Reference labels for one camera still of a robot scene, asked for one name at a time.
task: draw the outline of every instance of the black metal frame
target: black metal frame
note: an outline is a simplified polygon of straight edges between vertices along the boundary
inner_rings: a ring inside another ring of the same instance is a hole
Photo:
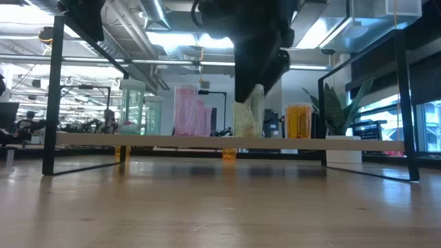
[[[225,130],[225,123],[227,119],[227,93],[226,92],[211,92],[209,90],[199,90],[198,94],[204,95],[204,94],[222,94],[224,101],[223,101],[223,129]]]
[[[390,33],[384,35],[376,42],[371,44],[368,48],[363,50],[362,52],[352,56],[349,60],[345,61],[338,67],[334,68],[331,72],[324,75],[322,78],[318,80],[318,100],[320,104],[320,137],[326,138],[326,123],[325,123],[325,96],[324,96],[324,86],[325,79],[334,75],[336,72],[345,68],[348,65],[351,65],[354,61],[361,59],[364,55],[372,52],[374,49],[389,41],[394,39],[395,41],[395,56],[396,56],[396,65],[397,65],[397,75],[398,75],[398,85],[400,88],[400,98],[401,98],[401,112],[402,112],[402,122],[403,122],[403,132],[404,132],[404,148],[406,152],[406,164],[409,169],[409,180],[410,181],[418,181],[420,180],[420,173],[418,170],[418,165],[416,165],[416,151],[415,151],[415,139],[414,139],[414,130],[413,130],[413,121],[412,121],[412,102],[410,97],[410,87],[409,87],[409,66],[407,65],[406,59],[406,43],[404,37],[404,30],[392,30]],[[332,167],[327,167],[326,162],[326,151],[321,151],[322,156],[322,166],[330,169],[335,169]],[[402,180],[401,178],[392,178],[388,176],[381,176],[377,174],[370,174],[364,172],[357,172],[352,170],[347,170],[348,172],[353,172],[357,174],[364,174],[369,176],[377,176],[381,178],[389,178],[394,180]]]
[[[54,18],[54,35],[52,40],[52,55],[50,60],[50,76],[48,87],[48,112],[46,116],[46,128],[45,128],[45,140],[44,140],[44,153],[43,153],[43,167],[42,173],[45,176],[56,176],[61,174],[67,174],[71,172],[79,172],[88,169],[102,168],[106,166],[116,165],[125,162],[125,146],[121,147],[121,159],[118,163],[96,165],[92,167],[86,167],[81,169],[73,169],[65,172],[54,172],[54,159],[55,159],[55,145],[57,143],[57,123],[60,110],[60,98],[61,98],[61,64],[63,62],[63,40],[64,40],[64,25],[67,25],[74,32],[76,32],[84,41],[89,43],[99,54],[104,56],[116,69],[120,70],[124,79],[129,79],[129,72],[125,70],[118,62],[115,61],[103,48],[101,48],[96,42],[93,41],[78,25],[73,22],[69,17],[62,15],[55,16]]]

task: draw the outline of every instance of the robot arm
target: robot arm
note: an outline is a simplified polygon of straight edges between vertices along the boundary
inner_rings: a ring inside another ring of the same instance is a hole
[[[294,42],[290,28],[298,0],[195,0],[192,19],[213,39],[229,37],[236,60],[235,98],[246,101],[256,84],[265,94],[289,70]],[[202,16],[196,18],[195,10]]]

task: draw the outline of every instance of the computer monitor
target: computer monitor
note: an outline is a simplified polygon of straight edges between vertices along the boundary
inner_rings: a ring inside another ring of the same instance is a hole
[[[0,129],[12,132],[19,103],[0,103]]]

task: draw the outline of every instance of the pink container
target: pink container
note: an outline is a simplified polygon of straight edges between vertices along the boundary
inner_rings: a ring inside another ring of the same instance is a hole
[[[206,105],[204,107],[205,113],[205,132],[204,136],[210,136],[212,134],[212,110],[213,107]]]
[[[196,130],[195,136],[204,136],[205,134],[205,102],[202,97],[196,98]]]
[[[174,88],[174,135],[194,136],[197,95],[195,85],[182,84]]]

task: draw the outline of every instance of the white planter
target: white planter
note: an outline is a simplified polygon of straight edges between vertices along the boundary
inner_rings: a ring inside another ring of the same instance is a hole
[[[326,136],[330,140],[350,140],[359,141],[359,136]],[[361,151],[326,151],[327,166],[340,169],[352,169],[361,171],[362,153]]]

